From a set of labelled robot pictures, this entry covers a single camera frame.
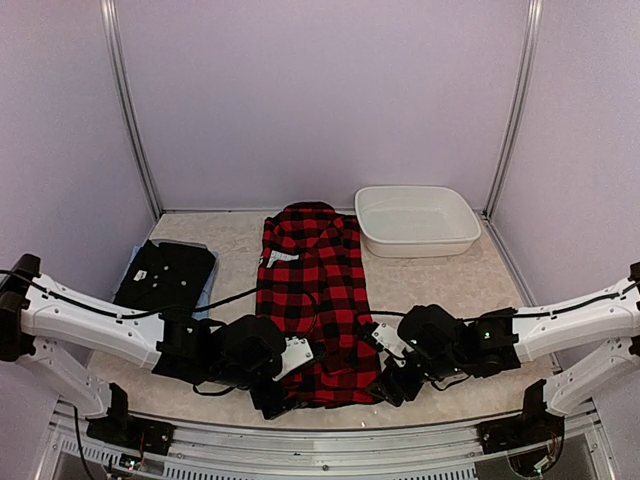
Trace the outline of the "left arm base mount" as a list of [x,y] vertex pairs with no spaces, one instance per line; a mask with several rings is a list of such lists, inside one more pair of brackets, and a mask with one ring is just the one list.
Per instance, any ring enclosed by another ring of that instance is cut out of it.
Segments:
[[175,426],[163,421],[129,415],[124,422],[109,417],[88,421],[89,438],[136,450],[142,454],[166,456],[173,441]]

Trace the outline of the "red black plaid shirt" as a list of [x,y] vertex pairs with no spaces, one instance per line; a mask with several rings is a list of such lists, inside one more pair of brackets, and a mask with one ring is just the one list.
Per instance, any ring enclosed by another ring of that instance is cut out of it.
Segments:
[[284,377],[290,396],[310,407],[377,404],[368,388],[380,360],[359,334],[372,318],[355,216],[299,202],[267,218],[257,285],[257,316],[326,350],[319,362]]

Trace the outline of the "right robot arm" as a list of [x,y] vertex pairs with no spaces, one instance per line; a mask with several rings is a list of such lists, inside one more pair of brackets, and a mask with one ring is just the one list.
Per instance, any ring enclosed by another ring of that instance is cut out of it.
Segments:
[[456,318],[437,304],[417,305],[397,325],[373,322],[360,337],[386,354],[371,393],[394,406],[416,398],[424,384],[444,391],[470,378],[516,370],[543,356],[588,344],[601,345],[568,370],[537,381],[524,394],[511,433],[535,442],[551,421],[639,369],[639,266],[595,293],[551,305],[506,308]]

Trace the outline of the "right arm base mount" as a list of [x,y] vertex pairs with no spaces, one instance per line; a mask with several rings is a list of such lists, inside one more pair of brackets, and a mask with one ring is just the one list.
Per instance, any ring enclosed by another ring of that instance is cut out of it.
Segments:
[[546,412],[481,422],[477,427],[484,454],[493,454],[552,440],[564,435],[565,420]]

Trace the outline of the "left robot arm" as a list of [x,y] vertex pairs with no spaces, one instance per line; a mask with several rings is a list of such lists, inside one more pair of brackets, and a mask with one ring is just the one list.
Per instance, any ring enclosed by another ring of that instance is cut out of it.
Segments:
[[254,315],[226,324],[196,319],[180,305],[127,309],[66,288],[41,273],[38,257],[23,255],[1,273],[2,361],[31,370],[121,445],[140,434],[127,393],[91,374],[61,342],[119,357],[193,389],[217,383],[249,390],[276,411],[295,406],[283,378],[316,358],[309,340],[287,336]]

